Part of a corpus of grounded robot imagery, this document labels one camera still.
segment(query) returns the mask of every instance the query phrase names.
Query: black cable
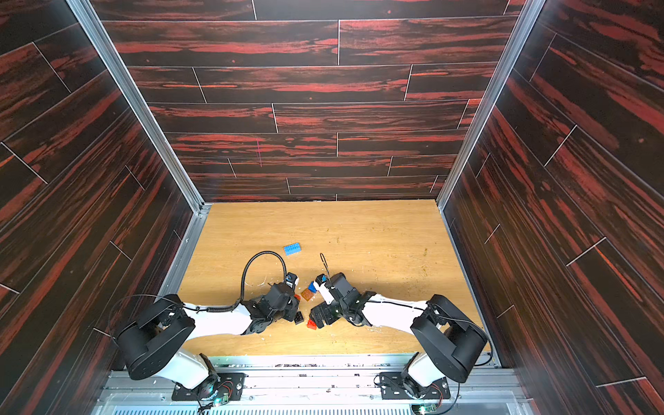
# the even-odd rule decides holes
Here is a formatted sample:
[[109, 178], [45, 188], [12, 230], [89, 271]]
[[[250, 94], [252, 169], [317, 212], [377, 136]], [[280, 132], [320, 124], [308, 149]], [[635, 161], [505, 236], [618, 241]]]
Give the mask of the black cable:
[[488, 365], [489, 362], [491, 362], [492, 360], [493, 360], [493, 353], [489, 352], [489, 360], [485, 361], [484, 363], [480, 363], [479, 365], [473, 365], [473, 367]]
[[450, 406], [449, 408], [445, 409], [443, 412], [440, 412], [438, 415], [447, 414], [449, 411], [452, 410], [452, 408], [454, 408], [454, 405], [456, 405], [456, 401], [457, 401], [457, 399], [459, 399], [459, 392], [461, 392], [461, 384], [460, 384], [460, 383], [457, 383], [457, 396], [456, 396], [456, 398], [454, 398], [454, 402], [452, 402], [452, 406]]

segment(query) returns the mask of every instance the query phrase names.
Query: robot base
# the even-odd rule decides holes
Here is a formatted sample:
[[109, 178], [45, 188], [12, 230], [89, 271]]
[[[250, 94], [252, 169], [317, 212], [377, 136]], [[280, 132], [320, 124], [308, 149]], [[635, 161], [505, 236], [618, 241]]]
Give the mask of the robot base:
[[[404, 389], [396, 386], [398, 384], [403, 384], [401, 372], [380, 372], [378, 377], [380, 379], [380, 384], [386, 385], [380, 388], [380, 395], [383, 399], [412, 399], [406, 394]], [[438, 379], [433, 384], [438, 386], [443, 392], [443, 399], [450, 399], [451, 394], [447, 378]], [[436, 389], [431, 388], [422, 399], [440, 399], [440, 395]]]
[[[233, 382], [234, 388], [231, 388], [232, 392], [228, 400], [240, 400], [240, 398], [242, 397], [242, 391], [244, 390], [245, 376], [246, 375], [244, 373], [219, 373], [219, 378], [221, 382], [226, 382], [226, 381]], [[227, 389], [223, 386], [220, 386], [218, 393], [214, 397], [219, 398], [223, 396], [224, 392], [228, 392]], [[193, 390], [187, 389], [180, 384], [176, 384], [175, 389], [173, 389], [173, 395], [171, 397], [171, 400], [195, 402], [197, 400], [197, 395], [196, 392], [194, 392]], [[205, 400], [205, 401], [201, 400], [201, 402], [211, 402], [211, 400]]]

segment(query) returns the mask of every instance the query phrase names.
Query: enclosure wall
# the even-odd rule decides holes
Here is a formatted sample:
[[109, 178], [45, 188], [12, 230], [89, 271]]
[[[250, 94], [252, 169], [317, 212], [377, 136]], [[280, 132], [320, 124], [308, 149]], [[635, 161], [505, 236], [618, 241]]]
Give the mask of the enclosure wall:
[[85, 414], [191, 210], [64, 0], [0, 39], [0, 413]]
[[444, 210], [542, 414], [664, 413], [663, 10], [547, 1]]

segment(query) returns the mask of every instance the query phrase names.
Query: dark red wood panel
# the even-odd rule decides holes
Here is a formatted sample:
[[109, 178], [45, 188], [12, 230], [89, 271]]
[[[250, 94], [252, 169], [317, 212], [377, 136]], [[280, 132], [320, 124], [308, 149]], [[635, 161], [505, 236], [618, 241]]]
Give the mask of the dark red wood panel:
[[5, 144], [51, 181], [126, 108], [127, 101], [104, 71], [6, 139]]
[[664, 87], [664, 5], [658, 1], [549, 1], [540, 21], [575, 43]]
[[524, 44], [523, 49], [521, 49], [517, 62], [514, 64], [514, 69], [524, 78], [530, 80], [555, 35], [556, 33], [550, 29], [547, 29], [540, 23], [535, 23], [535, 26], [533, 26], [533, 29], [526, 40], [526, 44]]
[[144, 132], [136, 140], [140, 146], [137, 146], [133, 157], [127, 162], [127, 168], [144, 189], [149, 189], [155, 178], [166, 170], [166, 165]]
[[456, 128], [465, 101], [274, 104], [281, 132], [398, 131]]
[[664, 400], [647, 379], [598, 388], [617, 414], [664, 414]]
[[331, 202], [335, 195], [220, 195], [210, 196], [214, 203], [226, 202]]
[[286, 179], [268, 178], [228, 178], [211, 173], [189, 175], [207, 202], [208, 197], [220, 195], [288, 195]]
[[92, 0], [91, 3], [101, 20], [254, 20], [251, 0], [176, 0], [156, 3]]
[[70, 91], [77, 90], [106, 69], [78, 24], [55, 32], [35, 44]]
[[664, 192], [664, 92], [556, 37], [532, 83], [627, 167]]
[[185, 133], [274, 133], [271, 105], [150, 104], [163, 131]]
[[193, 68], [130, 66], [129, 73], [148, 102], [205, 102]]
[[495, 62], [413, 65], [406, 101], [482, 98], [495, 67]]
[[578, 128], [546, 168], [622, 256], [664, 295], [664, 198]]
[[0, 319], [1, 398], [24, 373], [140, 192], [124, 169]]
[[505, 0], [254, 0], [259, 20], [401, 19], [502, 15]]
[[342, 65], [498, 61], [515, 17], [341, 21]]
[[294, 195], [357, 193], [429, 193], [436, 176], [407, 177], [306, 177], [288, 179]]
[[543, 165], [574, 127], [516, 71], [507, 79], [496, 106]]
[[456, 154], [465, 129], [339, 133], [339, 155], [436, 155]]
[[375, 195], [337, 195], [338, 201], [392, 201], [392, 200], [418, 200], [418, 199], [435, 199], [437, 193], [394, 193], [384, 194], [378, 193]]
[[473, 122], [473, 118], [475, 118], [475, 113], [479, 108], [480, 102], [481, 98], [474, 98], [472, 100], [468, 100], [468, 105], [465, 107], [465, 110], [463, 111], [463, 116], [461, 117], [461, 121], [459, 121], [458, 128], [470, 127], [470, 123]]
[[276, 157], [230, 159], [237, 177], [387, 176], [389, 157]]
[[447, 175], [456, 154], [409, 155], [392, 157], [390, 176]]
[[258, 157], [259, 150], [265, 157], [324, 157], [337, 154], [337, 135], [334, 133], [167, 133], [166, 138], [179, 157]]
[[104, 26], [127, 65], [337, 64], [337, 21], [118, 22]]
[[0, 144], [0, 229], [42, 191], [46, 183]]
[[196, 68], [207, 102], [403, 101], [408, 65]]
[[477, 177], [479, 174], [482, 166], [484, 166], [484, 162], [487, 161], [488, 157], [489, 150], [487, 149], [484, 140], [480, 136], [477, 140], [477, 144], [475, 144], [475, 148], [473, 148], [472, 153], [470, 153], [470, 157], [468, 157], [468, 165], [470, 166], [470, 169], [473, 171], [473, 173], [475, 173], [475, 177]]
[[131, 213], [112, 237], [114, 244], [125, 255], [130, 258], [136, 255], [176, 188], [171, 174], [168, 170], [163, 169], [151, 186], [142, 192], [140, 198], [131, 206]]
[[0, 411], [46, 413], [83, 351], [92, 324], [99, 318], [109, 293], [116, 288], [128, 266], [129, 259], [108, 243], [58, 321], [47, 327], [50, 332]]
[[21, 291], [137, 150], [143, 131], [125, 113], [0, 234], [0, 282]]
[[507, 2], [507, 8], [505, 9], [506, 15], [520, 15], [521, 9], [526, 4], [526, 0], [509, 0]]
[[0, 56], [0, 141], [68, 94], [34, 44]]
[[0, 11], [0, 54], [76, 23], [65, 0], [3, 0]]
[[116, 355], [117, 348], [109, 337], [91, 331], [47, 414], [89, 414], [108, 380], [110, 365]]
[[528, 276], [519, 278], [510, 296], [524, 311], [521, 317], [542, 350], [544, 361], [555, 373], [553, 381], [568, 390], [572, 402], [587, 399], [584, 396], [588, 387], [594, 387], [586, 385], [576, 390], [574, 387], [583, 382], [572, 386], [565, 379], [588, 376], [588, 383], [592, 380], [597, 385], [641, 376], [594, 304], [558, 259], [556, 246], [547, 240], [548, 234], [531, 219], [529, 207], [508, 184], [494, 163], [493, 154], [478, 180], [513, 247], [509, 268], [515, 273], [523, 269]]
[[[608, 240], [570, 266], [570, 272], [597, 307], [643, 374], [664, 393], [664, 301]], [[606, 371], [606, 361], [595, 370]]]
[[483, 135], [491, 158], [525, 202], [532, 220], [544, 230], [563, 264], [603, 237], [497, 109], [491, 113]]

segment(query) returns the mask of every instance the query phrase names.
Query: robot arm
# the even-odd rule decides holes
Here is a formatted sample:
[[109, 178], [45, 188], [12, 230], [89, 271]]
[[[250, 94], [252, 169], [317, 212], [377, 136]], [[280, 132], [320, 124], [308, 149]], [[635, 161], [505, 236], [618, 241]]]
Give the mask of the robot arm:
[[297, 276], [288, 273], [286, 281], [274, 284], [267, 294], [221, 307], [183, 303], [175, 294], [162, 297], [114, 333], [129, 377], [140, 380], [156, 374], [192, 390], [201, 400], [213, 398], [220, 380], [210, 361], [181, 346], [196, 337], [262, 333], [281, 318], [293, 321], [299, 307], [296, 285]]
[[[339, 273], [316, 278], [315, 287], [325, 303], [309, 315], [318, 328], [340, 318], [362, 326], [387, 326], [413, 334], [425, 353], [416, 355], [402, 373], [399, 385], [420, 398], [432, 382], [442, 377], [463, 383], [487, 344], [486, 334], [442, 295], [429, 301], [402, 301], [367, 291], [360, 294]], [[440, 327], [449, 324], [445, 332]]]

